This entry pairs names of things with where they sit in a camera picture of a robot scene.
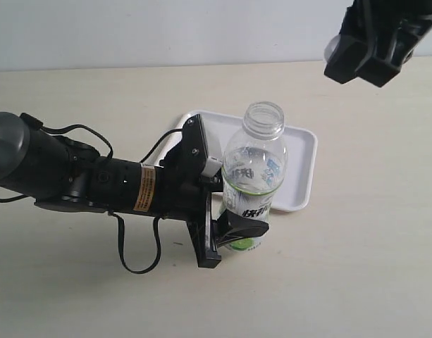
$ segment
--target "black cable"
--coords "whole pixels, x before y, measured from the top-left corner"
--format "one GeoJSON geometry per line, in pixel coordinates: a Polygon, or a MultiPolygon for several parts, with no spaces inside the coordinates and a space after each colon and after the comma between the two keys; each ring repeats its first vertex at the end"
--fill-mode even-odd
{"type": "Polygon", "coordinates": [[[107,160],[110,160],[114,154],[111,143],[109,143],[109,141],[103,135],[101,135],[99,132],[96,132],[95,130],[93,130],[92,128],[89,128],[86,125],[69,125],[68,127],[61,128],[61,129],[42,127],[41,129],[44,132],[47,132],[48,134],[51,134],[51,135],[63,135],[63,134],[66,134],[68,132],[71,132],[72,130],[75,130],[75,129],[87,130],[88,132],[92,133],[93,135],[98,137],[100,140],[102,140],[109,147],[109,154],[106,157],[107,160]]]}
{"type": "Polygon", "coordinates": [[[162,135],[161,138],[158,140],[158,142],[155,143],[155,145],[153,146],[153,148],[148,152],[148,154],[145,155],[145,157],[142,160],[140,160],[140,163],[144,163],[154,153],[154,151],[156,150],[156,148],[158,148],[158,145],[160,145],[161,142],[167,136],[169,136],[170,134],[173,134],[174,132],[181,132],[182,130],[183,129],[172,129],[172,130],[169,130],[166,134],[162,135]]]}
{"type": "Polygon", "coordinates": [[[149,273],[150,271],[155,269],[155,267],[158,265],[159,261],[161,260],[161,254],[162,254],[161,240],[159,238],[159,229],[158,229],[159,220],[161,218],[155,217],[153,220],[153,233],[154,233],[154,239],[156,241],[156,258],[154,259],[153,263],[148,268],[146,268],[144,270],[136,271],[136,270],[131,270],[126,265],[126,262],[125,262],[125,254],[124,254],[124,252],[125,252],[125,221],[122,217],[115,214],[113,211],[109,211],[108,214],[110,216],[117,218],[117,223],[118,223],[118,255],[120,257],[120,261],[121,261],[123,267],[126,270],[130,271],[131,273],[135,273],[136,275],[143,275],[143,274],[149,273]]]}
{"type": "Polygon", "coordinates": [[[27,197],[29,197],[29,196],[19,195],[19,196],[11,197],[9,199],[0,199],[0,203],[10,203],[10,202],[15,202],[15,201],[20,201],[21,199],[25,199],[27,197]]]}

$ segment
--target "bottle neck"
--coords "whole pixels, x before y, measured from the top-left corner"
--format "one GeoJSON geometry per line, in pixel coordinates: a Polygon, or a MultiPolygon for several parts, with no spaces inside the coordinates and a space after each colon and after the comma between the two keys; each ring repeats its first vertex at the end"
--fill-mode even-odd
{"type": "Polygon", "coordinates": [[[285,129],[285,115],[276,104],[267,101],[256,102],[247,109],[242,128],[255,139],[277,139],[285,129]]]}

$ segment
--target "plastic water bottle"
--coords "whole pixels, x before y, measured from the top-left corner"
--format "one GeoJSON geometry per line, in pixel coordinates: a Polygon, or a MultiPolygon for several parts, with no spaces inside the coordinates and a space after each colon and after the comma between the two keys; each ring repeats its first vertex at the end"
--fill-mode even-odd
{"type": "MultiPolygon", "coordinates": [[[[272,198],[285,178],[288,152],[281,137],[285,117],[271,102],[251,104],[223,155],[223,208],[242,217],[267,222],[272,198]]],[[[227,245],[249,251],[262,237],[240,239],[227,245]]]]}

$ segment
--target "orange label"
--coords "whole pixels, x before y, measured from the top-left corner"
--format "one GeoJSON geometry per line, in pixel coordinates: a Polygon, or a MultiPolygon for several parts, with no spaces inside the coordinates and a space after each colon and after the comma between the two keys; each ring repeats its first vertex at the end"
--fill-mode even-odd
{"type": "Polygon", "coordinates": [[[154,167],[141,165],[141,178],[139,195],[137,196],[134,211],[147,212],[153,201],[154,184],[156,183],[156,171],[154,167]]]}

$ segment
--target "white plastic tray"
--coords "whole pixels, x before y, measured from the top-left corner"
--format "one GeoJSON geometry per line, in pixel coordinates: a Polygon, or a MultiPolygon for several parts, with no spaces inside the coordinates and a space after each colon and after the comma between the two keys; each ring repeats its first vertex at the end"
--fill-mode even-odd
{"type": "MultiPolygon", "coordinates": [[[[181,128],[188,118],[196,114],[203,117],[205,128],[209,128],[218,135],[222,151],[225,150],[231,136],[242,127],[242,118],[209,111],[191,111],[183,115],[176,127],[181,128]]],[[[309,130],[290,126],[286,126],[283,136],[288,145],[288,169],[282,186],[273,197],[272,208],[290,212],[303,209],[308,204],[316,159],[317,138],[309,130]]],[[[154,165],[159,165],[159,161],[180,140],[181,134],[172,134],[159,152],[154,165]]]]}

